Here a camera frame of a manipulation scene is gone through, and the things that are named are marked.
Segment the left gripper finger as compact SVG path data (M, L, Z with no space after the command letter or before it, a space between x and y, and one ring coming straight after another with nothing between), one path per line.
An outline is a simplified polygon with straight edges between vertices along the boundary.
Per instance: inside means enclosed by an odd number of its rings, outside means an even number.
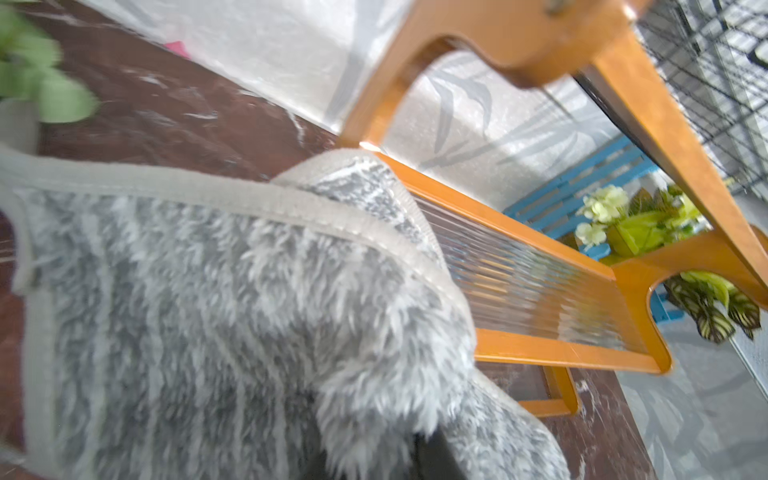
M466 480L444 433L414 436L410 478L414 480Z

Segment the grey striped fluffy cloth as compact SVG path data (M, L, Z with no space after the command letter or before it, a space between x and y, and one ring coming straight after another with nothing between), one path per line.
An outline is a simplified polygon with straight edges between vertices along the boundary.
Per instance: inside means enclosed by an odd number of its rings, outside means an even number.
M25 447L47 479L408 479L440 429L467 479L566 479L475 366L461 290L363 150L268 183L1 150L24 301Z

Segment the white and blue slatted crate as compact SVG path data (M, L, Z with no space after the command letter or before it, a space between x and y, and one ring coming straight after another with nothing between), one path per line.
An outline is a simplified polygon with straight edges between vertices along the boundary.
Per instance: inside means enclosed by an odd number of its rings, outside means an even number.
M671 182L664 172L628 137L620 135L580 163L545 183L504 210L508 217L564 243L606 265L618 263L634 252L632 238L619 232L598 246L584 246L574 233L587 220L578 210L593 191L614 185L626 191L655 194Z

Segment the green potted plant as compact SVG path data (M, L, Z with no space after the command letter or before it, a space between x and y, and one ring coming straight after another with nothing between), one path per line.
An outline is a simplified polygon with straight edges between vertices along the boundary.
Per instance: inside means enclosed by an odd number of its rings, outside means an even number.
M674 184L629 194L609 184L582 198L574 245L612 265L671 246L709 229L698 208ZM663 281L652 295L652 317L661 323L685 316L714 344L742 331L749 340L762 328L758 305L724 277L688 270Z

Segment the flower pot with orange flowers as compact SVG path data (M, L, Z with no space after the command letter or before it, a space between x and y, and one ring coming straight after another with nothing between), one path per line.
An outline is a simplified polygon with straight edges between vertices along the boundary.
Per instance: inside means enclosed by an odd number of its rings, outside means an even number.
M60 44L20 11L1 3L1 142L35 154L43 124L91 117L100 102L81 81L60 69Z

